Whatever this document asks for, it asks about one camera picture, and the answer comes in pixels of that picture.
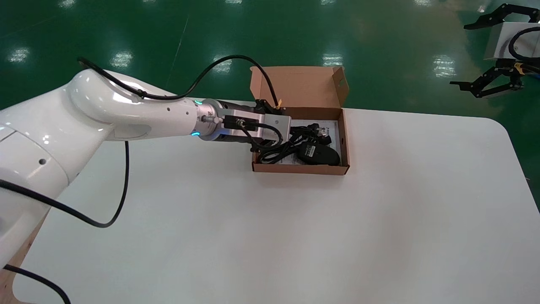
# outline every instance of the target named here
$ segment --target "black cable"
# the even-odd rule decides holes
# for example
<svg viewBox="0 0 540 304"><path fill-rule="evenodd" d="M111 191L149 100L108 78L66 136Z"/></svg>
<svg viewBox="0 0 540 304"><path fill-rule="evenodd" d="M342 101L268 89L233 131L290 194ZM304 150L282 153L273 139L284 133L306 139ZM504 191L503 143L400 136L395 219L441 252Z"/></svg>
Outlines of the black cable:
<svg viewBox="0 0 540 304"><path fill-rule="evenodd" d="M514 49L514 45L516 44L516 41L517 41L518 38L520 38L522 35L527 34L529 32L538 32L538 31L540 31L540 27L528 28L528 29L524 29L524 30L521 30L521 31L517 32L517 34L514 37L512 37L512 39L510 40L510 43L508 43L508 52L510 52L510 54L512 54L512 56L515 59L518 59L518 60L521 60L521 61L524 61L524 62L536 62L536 63L538 63L538 61L540 61L540 57L523 56L523 55L518 54L516 52L516 50Z"/></svg>
<svg viewBox="0 0 540 304"><path fill-rule="evenodd" d="M266 151L266 150L273 149L274 147L281 145L281 143L283 142L283 135L281 134L281 132L279 132L279 130L276 127L272 125L265 124L265 123L258 123L258 122L245 122L245 125L259 127L263 129L270 129L274 131L276 135L278 136L278 141L275 144L273 144L272 146L263 146L260 143L256 142L255 140L253 140L253 137L249 134L249 132L243 125L238 125L240 129L244 132L244 134L246 134L247 138L249 139L249 143L251 144L252 148L255 150Z"/></svg>
<svg viewBox="0 0 540 304"><path fill-rule="evenodd" d="M216 65L224 62L224 61L227 61L227 60L231 60L231 59L243 59L243 60L246 60L246 61L249 61L251 63L253 63L262 73L262 75L265 77L266 79L266 82L268 83L268 87L270 88L270 93L272 94L272 99L274 100L274 104L276 105L276 107L278 106L278 98L276 97L275 95L275 91L274 91L274 87L272 86L272 82L270 81L270 77L268 77L268 74L266 74L266 72L264 71L264 69L262 68L262 66L257 63L257 61L253 60L252 58L248 57L248 56L244 56L244 55L230 55L230 56L226 56L226 57L223 57L221 59L218 59L216 60L215 62L213 62L212 64L210 64L206 69L204 69L202 71L202 73L199 75L199 77L197 77L197 79L195 79L195 81L193 82L193 84L191 85L191 87L183 94L181 95L174 95L174 96L160 96L160 95L154 95L154 94L149 94L143 90L140 90L140 89L134 89L133 87L123 83L122 81L120 81L119 79L115 78L114 76L112 76L111 74L109 74L107 71L105 71L104 69L100 68L99 66L97 66L95 63L89 61L88 59L86 58L83 58L83 57L78 57L77 58L77 61L82 64L83 66L85 67L88 67L94 71L96 71L98 74L102 75L103 77L107 78L108 80L114 82L116 85L118 85L119 87L133 93L133 94L136 94L140 97L143 97L143 98L150 98L150 99L154 99L154 100L178 100L180 98L184 98L186 97L187 95L189 95L194 89L195 87L197 87L197 85L199 84L199 82L202 80L202 78L210 71L212 70Z"/></svg>
<svg viewBox="0 0 540 304"><path fill-rule="evenodd" d="M300 144L304 141L315 143L318 141L318 132L313 128L300 126L291 127L290 139L282 145L271 146L271 149L261 151L257 158L258 163L274 164L283 158L296 153L300 149Z"/></svg>
<svg viewBox="0 0 540 304"><path fill-rule="evenodd" d="M47 280L46 278L40 276L40 275L37 275L33 272L30 272L28 270L25 270L25 269L22 269L22 268L19 268L19 267L15 267L15 266L12 266L12 265L9 265L9 264L6 264L4 266L4 269L5 270L8 270L8 271L11 271L11 272L14 272L14 273L18 273L20 275L24 275L24 276L27 276L31 279L34 279L42 284L45 284L47 285L49 288L51 288L52 290L54 290L59 296L60 298L62 298L62 300L64 301L65 304L71 304L71 301L69 300L69 297L68 295L56 284L54 284L53 282Z"/></svg>
<svg viewBox="0 0 540 304"><path fill-rule="evenodd" d="M34 199L36 201L39 201L39 202L42 202L44 204L47 204L51 207L55 207L57 209L60 209L62 210L63 212L66 212L70 215L73 215L74 217L82 220L83 222L86 222L94 227L98 227L98 228L107 228L109 227L110 225L114 224L114 222L116 222L116 219L118 218L118 216L120 215L120 212L122 211L122 207L124 206L124 201L126 200L126 195L127 195L127 185L129 184L129 174L130 174L130 148L129 148L129 144L127 141L124 142L125 143L125 149L126 149L126 173L125 173L125 176L124 176L124 190L122 192L122 198L120 199L120 204L118 205L118 209L116 210L116 213L114 214L114 216L112 217L112 219L107 222L107 223L100 223L100 222L97 222L91 218L89 218L88 216L80 213L79 211L71 208L71 207L68 207L56 200L53 200L51 199L50 197L46 197L45 195L42 195L40 193L37 193L35 191L32 191L28 188L25 188L25 187L21 187L17 184L14 184L14 183L11 183L11 182L8 182L8 181L5 181L5 180L0 180L0 188L4 188L4 189L7 189L7 190L10 190L10 191L13 191L13 192L17 192L19 194L22 194L24 196L27 196L31 199Z"/></svg>
<svg viewBox="0 0 540 304"><path fill-rule="evenodd" d="M535 67L535 66L530 65L530 64L523 63L521 65L521 68L525 69L525 70L529 70L529 71L531 71L533 73L536 73L536 74L540 74L540 68Z"/></svg>

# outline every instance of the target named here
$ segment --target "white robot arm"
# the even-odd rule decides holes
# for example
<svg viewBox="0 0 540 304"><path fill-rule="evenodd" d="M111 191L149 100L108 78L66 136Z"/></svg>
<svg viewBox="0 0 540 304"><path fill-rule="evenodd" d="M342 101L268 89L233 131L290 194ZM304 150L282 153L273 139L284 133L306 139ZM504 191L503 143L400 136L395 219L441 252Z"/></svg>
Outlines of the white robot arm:
<svg viewBox="0 0 540 304"><path fill-rule="evenodd" d="M132 88L174 95L126 75L108 73ZM241 128L227 127L224 119L231 117L279 121L277 127L285 135L281 139L287 140L288 116L211 99L144 99L94 70L83 70L56 90L0 111L0 180L55 199L104 141L182 135L211 141L277 140L277 133L262 128L247 131L248 138ZM45 204L0 189L0 265L9 261L48 210Z"/></svg>

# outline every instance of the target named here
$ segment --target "white table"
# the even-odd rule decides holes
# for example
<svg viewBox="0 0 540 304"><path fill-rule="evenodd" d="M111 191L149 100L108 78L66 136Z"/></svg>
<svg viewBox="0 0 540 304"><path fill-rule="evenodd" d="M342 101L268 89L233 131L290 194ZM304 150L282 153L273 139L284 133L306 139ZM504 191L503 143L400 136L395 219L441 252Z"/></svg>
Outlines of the white table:
<svg viewBox="0 0 540 304"><path fill-rule="evenodd" d="M73 303L531 304L540 216L507 132L483 118L346 110L346 176L253 173L248 146L133 142L109 229L51 211L23 268ZM107 221L105 143L60 201ZM17 276L22 301L60 303Z"/></svg>

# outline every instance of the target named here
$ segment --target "box flap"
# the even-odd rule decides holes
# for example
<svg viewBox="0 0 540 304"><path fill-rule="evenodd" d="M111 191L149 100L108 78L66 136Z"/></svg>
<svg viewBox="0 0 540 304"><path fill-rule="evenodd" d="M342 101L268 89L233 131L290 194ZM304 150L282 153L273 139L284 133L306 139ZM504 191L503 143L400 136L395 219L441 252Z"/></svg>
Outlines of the box flap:
<svg viewBox="0 0 540 304"><path fill-rule="evenodd" d="M349 94L343 67L263 67L282 107L341 108ZM251 67L251 93L272 104L261 71Z"/></svg>

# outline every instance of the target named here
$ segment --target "open cardboard box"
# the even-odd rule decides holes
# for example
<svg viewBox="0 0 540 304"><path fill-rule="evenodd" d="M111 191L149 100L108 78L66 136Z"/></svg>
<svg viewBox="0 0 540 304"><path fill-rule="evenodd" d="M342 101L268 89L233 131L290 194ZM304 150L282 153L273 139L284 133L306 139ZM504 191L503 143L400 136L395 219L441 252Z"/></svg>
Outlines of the open cardboard box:
<svg viewBox="0 0 540 304"><path fill-rule="evenodd" d="M345 175L350 167L347 148L347 125L341 107L349 94L343 67L265 67L272 81L285 115L294 120L334 120L339 129L341 163L328 165L292 165L257 163L257 154L252 157L255 172L308 173ZM262 73L251 68L251 93L255 99L272 100L270 89Z"/></svg>

